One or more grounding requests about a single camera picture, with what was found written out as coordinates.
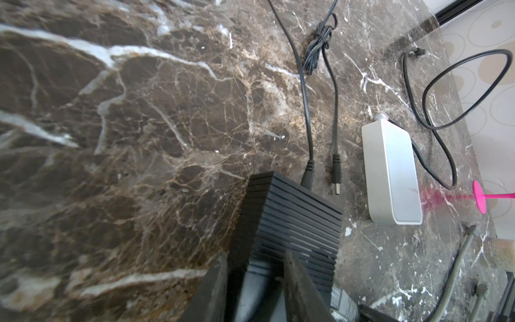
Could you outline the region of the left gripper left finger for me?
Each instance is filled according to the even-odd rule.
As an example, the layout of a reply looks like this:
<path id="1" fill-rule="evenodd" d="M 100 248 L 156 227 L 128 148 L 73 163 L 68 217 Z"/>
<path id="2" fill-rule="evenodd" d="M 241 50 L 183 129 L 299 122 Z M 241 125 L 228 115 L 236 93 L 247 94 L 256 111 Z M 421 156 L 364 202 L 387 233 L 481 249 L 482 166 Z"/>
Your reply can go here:
<path id="1" fill-rule="evenodd" d="M 227 280 L 227 256 L 220 254 L 213 260 L 179 321 L 224 321 Z"/>

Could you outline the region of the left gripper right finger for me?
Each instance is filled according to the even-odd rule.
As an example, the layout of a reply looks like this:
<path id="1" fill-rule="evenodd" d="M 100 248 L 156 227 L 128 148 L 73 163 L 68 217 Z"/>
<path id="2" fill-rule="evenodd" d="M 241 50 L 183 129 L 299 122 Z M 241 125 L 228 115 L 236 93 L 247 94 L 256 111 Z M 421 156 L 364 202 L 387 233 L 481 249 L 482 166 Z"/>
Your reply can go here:
<path id="1" fill-rule="evenodd" d="M 311 277 L 292 252 L 284 257 L 284 286 L 287 321 L 334 321 Z"/>

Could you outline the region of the black network switch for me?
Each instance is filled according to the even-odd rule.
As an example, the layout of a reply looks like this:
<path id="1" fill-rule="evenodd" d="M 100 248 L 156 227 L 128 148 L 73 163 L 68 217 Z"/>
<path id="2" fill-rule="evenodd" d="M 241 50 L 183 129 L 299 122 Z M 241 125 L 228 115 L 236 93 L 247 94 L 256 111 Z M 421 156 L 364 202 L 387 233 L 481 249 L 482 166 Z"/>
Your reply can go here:
<path id="1" fill-rule="evenodd" d="M 226 321 L 285 321 L 284 259 L 300 260 L 328 309 L 343 225 L 340 207 L 278 172 L 253 174 L 228 253 Z"/>

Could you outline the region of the white router box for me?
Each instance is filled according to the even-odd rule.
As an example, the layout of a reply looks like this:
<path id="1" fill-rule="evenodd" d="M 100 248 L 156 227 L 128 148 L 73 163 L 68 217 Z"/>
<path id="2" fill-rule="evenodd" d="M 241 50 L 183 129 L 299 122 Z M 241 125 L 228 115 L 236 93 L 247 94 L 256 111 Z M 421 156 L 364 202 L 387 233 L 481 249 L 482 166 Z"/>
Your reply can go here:
<path id="1" fill-rule="evenodd" d="M 362 143 L 371 220 L 421 225 L 423 212 L 409 133 L 381 119 L 362 127 Z"/>

